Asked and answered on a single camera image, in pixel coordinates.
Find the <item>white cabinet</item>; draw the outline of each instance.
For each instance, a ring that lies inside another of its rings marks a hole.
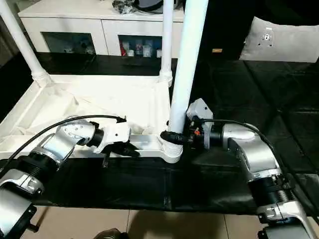
[[[120,42],[154,42],[161,49],[162,14],[119,14],[112,0],[41,0],[19,14],[39,52],[121,55]],[[182,9],[174,11],[172,57],[178,58],[183,25]]]
[[[38,52],[72,52],[80,45],[83,51],[93,48],[96,54],[108,55],[99,19],[21,17],[21,20]]]
[[[159,21],[113,21],[103,20],[105,39],[109,54],[121,56],[120,36],[159,36],[162,37],[163,24]],[[173,23],[172,57],[178,58],[181,40],[182,22]]]

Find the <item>black fabric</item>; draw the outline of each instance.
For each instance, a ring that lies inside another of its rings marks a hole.
[[[254,16],[282,25],[319,25],[317,9],[313,0],[210,0],[199,58],[239,59]]]
[[[143,59],[115,56],[81,60],[78,55],[41,53],[39,59],[50,73],[157,75],[160,69],[158,60],[148,59],[144,65]],[[6,67],[21,64],[18,56]],[[19,74],[29,79],[27,69]],[[318,74],[319,65],[309,63],[199,61],[191,101],[202,97],[216,119],[257,126],[319,207]],[[12,102],[3,104],[10,109]],[[238,160],[220,148],[203,153],[185,148],[173,165],[159,158],[110,158],[103,168],[102,159],[69,159],[36,203],[233,214],[256,209]]]
[[[256,0],[210,0],[200,44],[200,59],[239,59],[255,14]],[[213,49],[222,49],[213,53]]]
[[[260,0],[256,16],[282,25],[319,25],[317,8],[313,0]]]

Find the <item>black connector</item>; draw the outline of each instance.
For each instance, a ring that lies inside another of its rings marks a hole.
[[[173,144],[184,145],[188,143],[188,137],[184,136],[182,133],[163,131],[160,133],[160,137]]]
[[[257,207],[294,200],[292,188],[283,175],[274,175],[248,183]]]
[[[20,156],[18,161],[18,170],[32,175],[43,184],[47,183],[58,170],[58,165],[52,158],[36,152]]]

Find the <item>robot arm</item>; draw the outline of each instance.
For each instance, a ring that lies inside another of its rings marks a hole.
[[[202,121],[213,119],[212,111],[202,99],[192,103],[186,114],[191,121],[188,136],[165,131],[161,137],[175,144],[187,143],[194,148],[204,146],[208,150],[210,146],[219,145],[240,160],[258,208],[258,218],[261,223],[269,225],[259,232],[260,239],[317,238],[270,146],[249,129],[254,129],[254,126],[234,123],[217,126]]]
[[[95,146],[95,153],[114,143],[128,143],[131,129],[120,122],[98,129],[98,124],[84,119],[59,126],[28,156],[19,157],[16,168],[0,179],[0,239],[20,238],[29,228],[36,212],[32,199],[44,191],[44,185],[54,176],[76,145]]]

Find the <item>cabinet glass door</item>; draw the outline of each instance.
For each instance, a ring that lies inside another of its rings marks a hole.
[[[42,32],[50,52],[95,54],[89,33]]]
[[[119,35],[122,56],[161,57],[161,36]]]

